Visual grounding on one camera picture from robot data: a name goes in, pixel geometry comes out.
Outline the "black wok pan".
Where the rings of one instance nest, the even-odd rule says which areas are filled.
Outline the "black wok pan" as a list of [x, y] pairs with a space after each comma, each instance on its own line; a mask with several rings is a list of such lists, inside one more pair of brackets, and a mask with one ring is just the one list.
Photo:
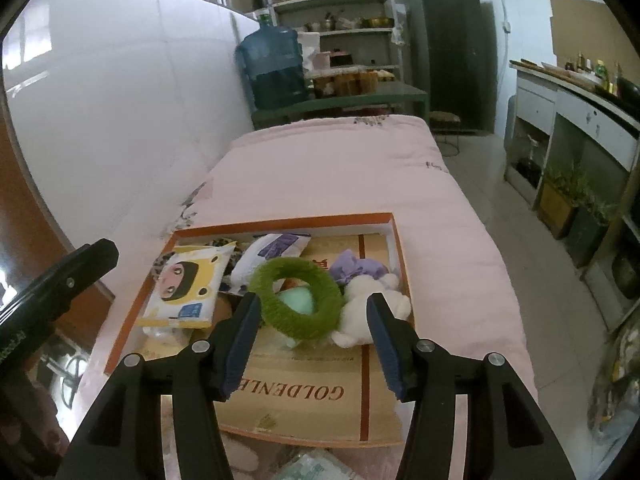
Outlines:
[[640, 104], [640, 88], [625, 77], [617, 77], [615, 84], [617, 99], [629, 107], [638, 107]]

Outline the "pink bed cover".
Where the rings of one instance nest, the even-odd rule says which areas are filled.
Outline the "pink bed cover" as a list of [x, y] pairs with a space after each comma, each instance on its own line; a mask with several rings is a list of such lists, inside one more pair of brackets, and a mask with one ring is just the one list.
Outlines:
[[506, 265], [419, 118], [314, 119], [235, 140], [212, 169], [164, 169], [111, 232], [115, 300], [80, 386], [88, 408], [134, 295], [180, 214], [196, 226], [373, 214], [395, 217], [416, 330], [449, 352], [502, 353], [525, 385], [535, 374]]

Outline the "small round stool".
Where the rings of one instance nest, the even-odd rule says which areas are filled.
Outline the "small round stool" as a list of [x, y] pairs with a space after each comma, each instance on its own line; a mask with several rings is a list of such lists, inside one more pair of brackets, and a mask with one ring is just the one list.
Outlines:
[[462, 121], [454, 113], [432, 110], [428, 121], [436, 142], [440, 146], [442, 156], [454, 157], [460, 154], [460, 133]]

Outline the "light green soft ball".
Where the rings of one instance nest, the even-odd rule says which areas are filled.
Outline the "light green soft ball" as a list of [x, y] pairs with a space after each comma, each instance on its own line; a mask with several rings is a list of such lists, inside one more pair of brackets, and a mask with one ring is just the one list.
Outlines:
[[302, 314], [314, 313], [314, 297], [308, 287], [298, 286], [278, 293], [278, 298], [291, 310]]

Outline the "white kitchen counter cabinet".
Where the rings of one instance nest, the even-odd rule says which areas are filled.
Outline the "white kitchen counter cabinet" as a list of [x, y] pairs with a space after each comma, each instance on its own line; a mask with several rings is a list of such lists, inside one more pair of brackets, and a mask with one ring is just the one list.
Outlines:
[[512, 66], [516, 93], [504, 178], [537, 214], [544, 170], [576, 166], [597, 196], [615, 206], [596, 254], [577, 269], [615, 332], [639, 307], [639, 124], [574, 84]]

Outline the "yellow cartoon tissue pack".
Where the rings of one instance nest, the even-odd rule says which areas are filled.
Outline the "yellow cartoon tissue pack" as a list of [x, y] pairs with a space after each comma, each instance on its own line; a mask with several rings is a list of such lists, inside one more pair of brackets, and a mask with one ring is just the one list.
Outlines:
[[235, 242], [181, 246], [160, 271], [137, 326], [204, 330], [213, 325], [219, 287]]

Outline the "potted green plant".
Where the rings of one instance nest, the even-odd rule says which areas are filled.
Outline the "potted green plant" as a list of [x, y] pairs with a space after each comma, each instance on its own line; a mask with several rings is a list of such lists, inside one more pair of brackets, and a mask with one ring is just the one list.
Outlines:
[[597, 196], [579, 167], [563, 171], [548, 166], [544, 170], [537, 216], [556, 240], [564, 242], [575, 268], [590, 263], [614, 212], [615, 206]]

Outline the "blue water jug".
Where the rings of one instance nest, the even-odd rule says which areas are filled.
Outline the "blue water jug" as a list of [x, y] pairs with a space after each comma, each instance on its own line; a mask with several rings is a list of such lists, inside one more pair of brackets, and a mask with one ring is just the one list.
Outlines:
[[276, 110], [308, 99], [296, 30], [259, 21], [235, 49], [235, 61], [253, 110]]

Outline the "white purple tissue pack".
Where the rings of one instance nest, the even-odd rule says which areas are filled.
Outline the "white purple tissue pack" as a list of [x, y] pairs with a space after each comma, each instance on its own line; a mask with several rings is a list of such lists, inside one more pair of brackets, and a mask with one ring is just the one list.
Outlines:
[[256, 238], [242, 251], [230, 273], [222, 279], [222, 290], [242, 296], [258, 266], [275, 258], [297, 258], [310, 241], [310, 235], [295, 233], [269, 233]]

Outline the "orange cardboard tray box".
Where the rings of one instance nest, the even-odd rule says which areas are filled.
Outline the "orange cardboard tray box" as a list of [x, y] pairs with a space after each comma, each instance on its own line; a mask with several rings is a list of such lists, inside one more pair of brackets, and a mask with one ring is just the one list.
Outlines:
[[[396, 222], [389, 212], [341, 214], [200, 226], [175, 232], [164, 249], [201, 245], [217, 237], [250, 243], [270, 233], [308, 234], [303, 256], [330, 266], [345, 249], [384, 263], [410, 292]], [[397, 402], [387, 389], [373, 347], [334, 344], [285, 347], [268, 326], [257, 333], [239, 389], [216, 406], [230, 434], [318, 448], [376, 448], [401, 444]]]

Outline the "purple cloth piece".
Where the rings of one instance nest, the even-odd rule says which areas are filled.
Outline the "purple cloth piece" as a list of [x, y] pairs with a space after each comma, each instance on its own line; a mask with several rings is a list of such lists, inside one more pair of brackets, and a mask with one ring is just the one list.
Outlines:
[[341, 252], [332, 266], [329, 267], [331, 278], [338, 286], [346, 286], [360, 275], [369, 275], [378, 280], [388, 273], [382, 262], [369, 258], [359, 258], [350, 249]]

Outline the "white plush bear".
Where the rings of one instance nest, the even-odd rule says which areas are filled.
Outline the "white plush bear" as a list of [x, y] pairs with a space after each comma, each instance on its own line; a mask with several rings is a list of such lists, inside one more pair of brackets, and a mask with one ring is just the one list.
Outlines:
[[380, 292], [395, 318], [406, 320], [411, 314], [410, 298], [399, 291], [400, 281], [396, 274], [387, 273], [382, 278], [358, 275], [344, 288], [345, 304], [341, 310], [341, 321], [331, 333], [337, 347], [352, 348], [372, 344], [373, 339], [367, 320], [368, 298]]

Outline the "grey metal shelf rack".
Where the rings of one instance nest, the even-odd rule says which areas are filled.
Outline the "grey metal shelf rack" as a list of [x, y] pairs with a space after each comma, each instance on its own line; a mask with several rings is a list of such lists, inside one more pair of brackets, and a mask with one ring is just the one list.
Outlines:
[[319, 35], [323, 51], [343, 52], [369, 70], [404, 78], [396, 0], [267, 0], [276, 25]]

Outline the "green checkered tissue pack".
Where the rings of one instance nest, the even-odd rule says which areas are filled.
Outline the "green checkered tissue pack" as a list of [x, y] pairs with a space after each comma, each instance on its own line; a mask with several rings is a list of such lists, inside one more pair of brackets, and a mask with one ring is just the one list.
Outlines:
[[349, 466], [323, 448], [298, 453], [274, 476], [276, 480], [356, 480], [361, 479]]

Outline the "dark green low table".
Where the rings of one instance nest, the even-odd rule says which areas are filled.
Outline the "dark green low table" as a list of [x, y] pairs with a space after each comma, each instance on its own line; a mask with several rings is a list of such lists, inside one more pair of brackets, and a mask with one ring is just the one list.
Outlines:
[[359, 96], [331, 96], [330, 98], [310, 99], [274, 108], [273, 110], [255, 110], [250, 117], [256, 129], [265, 128], [272, 122], [309, 113], [334, 110], [334, 108], [375, 107], [380, 105], [400, 105], [414, 103], [416, 116], [427, 118], [430, 112], [430, 97], [428, 93], [401, 81], [382, 81], [371, 93]]

